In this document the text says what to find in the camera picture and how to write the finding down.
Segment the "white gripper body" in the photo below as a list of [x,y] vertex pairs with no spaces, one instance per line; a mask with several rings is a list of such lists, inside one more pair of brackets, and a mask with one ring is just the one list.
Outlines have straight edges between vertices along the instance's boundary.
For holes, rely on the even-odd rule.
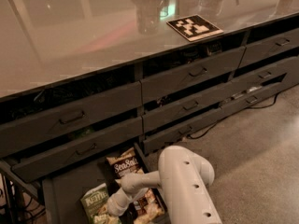
[[128,209],[129,204],[132,202],[133,196],[127,194],[123,189],[119,189],[107,201],[107,211],[113,217],[120,217]]

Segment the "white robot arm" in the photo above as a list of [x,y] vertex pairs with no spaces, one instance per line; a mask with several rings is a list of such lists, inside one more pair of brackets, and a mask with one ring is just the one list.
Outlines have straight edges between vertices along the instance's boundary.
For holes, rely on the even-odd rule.
[[145,174],[127,174],[121,187],[107,200],[107,212],[120,217],[130,203],[148,188],[160,189],[171,224],[222,224],[207,187],[215,178],[211,163],[181,146],[166,147],[158,169]]

